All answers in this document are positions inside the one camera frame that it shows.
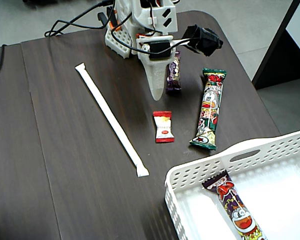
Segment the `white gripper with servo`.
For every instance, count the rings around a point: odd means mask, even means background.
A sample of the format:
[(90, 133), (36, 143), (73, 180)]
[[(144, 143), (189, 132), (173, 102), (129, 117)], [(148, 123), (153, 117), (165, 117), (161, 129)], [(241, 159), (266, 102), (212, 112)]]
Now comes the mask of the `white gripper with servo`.
[(148, 86), (155, 101), (163, 95), (166, 79), (166, 68), (173, 62), (175, 48), (171, 48), (172, 35), (140, 36), (136, 39), (137, 56), (143, 64)]

